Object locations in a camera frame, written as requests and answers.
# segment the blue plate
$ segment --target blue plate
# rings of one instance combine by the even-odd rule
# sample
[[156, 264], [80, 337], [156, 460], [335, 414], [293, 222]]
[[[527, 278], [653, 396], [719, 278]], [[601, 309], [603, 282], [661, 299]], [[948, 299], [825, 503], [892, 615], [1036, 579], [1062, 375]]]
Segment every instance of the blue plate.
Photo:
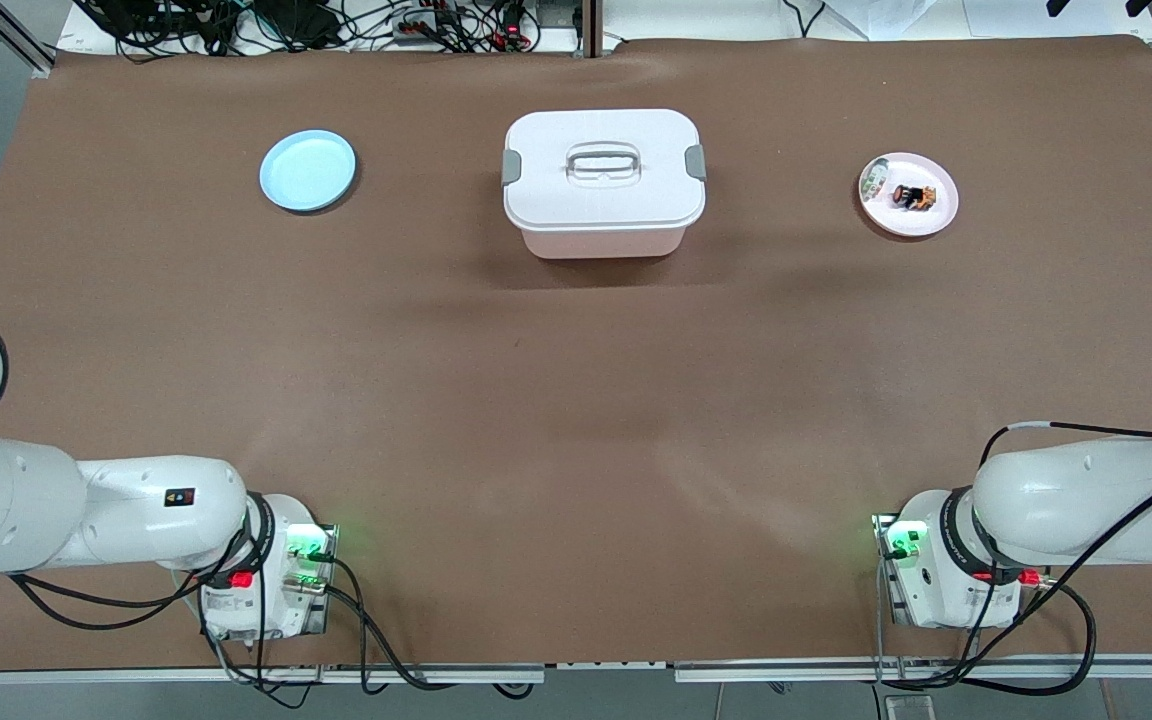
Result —
[[282, 209], [326, 209], [349, 190], [357, 164], [346, 138], [306, 129], [270, 147], [260, 164], [260, 189]]

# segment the brown tabletop surface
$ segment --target brown tabletop surface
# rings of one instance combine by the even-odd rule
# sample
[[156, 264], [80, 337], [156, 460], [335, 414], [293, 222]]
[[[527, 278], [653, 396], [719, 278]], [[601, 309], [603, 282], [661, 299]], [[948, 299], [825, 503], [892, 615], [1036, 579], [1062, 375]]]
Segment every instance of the brown tabletop surface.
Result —
[[[668, 258], [536, 259], [500, 202], [506, 129], [622, 106], [695, 120], [704, 215]], [[312, 127], [361, 182], [297, 217], [256, 174]], [[861, 218], [856, 177], [893, 150], [956, 179], [937, 237]], [[301, 498], [408, 660], [869, 655], [870, 514], [969, 483], [1010, 420], [1152, 427], [1152, 51], [61, 55], [0, 169], [0, 435], [223, 457]], [[170, 588], [153, 564], [47, 577]], [[1101, 651], [1152, 653], [1152, 568], [1075, 585]], [[1079, 628], [1053, 611], [1006, 651], [1074, 652]], [[350, 662], [356, 637], [333, 614], [271, 661]], [[79, 632], [0, 578], [0, 669], [211, 664], [183, 607]]]

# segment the white lid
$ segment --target white lid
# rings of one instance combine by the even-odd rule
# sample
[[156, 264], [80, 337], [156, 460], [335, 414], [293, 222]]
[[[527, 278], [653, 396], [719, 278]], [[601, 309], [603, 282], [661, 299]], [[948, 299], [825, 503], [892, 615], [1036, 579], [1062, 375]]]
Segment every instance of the white lid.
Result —
[[531, 232], [680, 228], [705, 209], [700, 134], [674, 109], [531, 113], [509, 127], [507, 165], [511, 151], [503, 209]]

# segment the storage box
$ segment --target storage box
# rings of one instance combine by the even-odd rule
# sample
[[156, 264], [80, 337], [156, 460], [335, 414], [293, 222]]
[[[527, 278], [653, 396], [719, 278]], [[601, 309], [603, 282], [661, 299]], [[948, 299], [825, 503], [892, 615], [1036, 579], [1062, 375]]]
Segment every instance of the storage box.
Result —
[[506, 135], [503, 211], [551, 260], [668, 255], [705, 209], [696, 126], [673, 109], [564, 109]]

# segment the white plate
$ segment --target white plate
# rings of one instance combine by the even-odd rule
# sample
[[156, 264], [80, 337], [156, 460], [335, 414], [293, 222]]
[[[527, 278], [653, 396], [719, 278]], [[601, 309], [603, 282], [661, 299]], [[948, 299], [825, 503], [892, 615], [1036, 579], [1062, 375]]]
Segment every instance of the white plate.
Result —
[[260, 189], [275, 205], [306, 213], [339, 200], [356, 169], [346, 138], [325, 129], [306, 129], [270, 147], [260, 164]]
[[[882, 183], [878, 197], [865, 200], [861, 195], [861, 182], [864, 182], [869, 165], [881, 159], [887, 160], [887, 182]], [[892, 191], [896, 190], [899, 184], [934, 187], [935, 204], [929, 210], [897, 209], [896, 202], [892, 200]], [[888, 152], [870, 160], [861, 170], [861, 179], [856, 181], [856, 194], [861, 197], [861, 207], [865, 209], [865, 214], [870, 219], [887, 232], [907, 237], [941, 232], [958, 211], [958, 188], [954, 184], [950, 173], [923, 156], [915, 156], [914, 152]]]

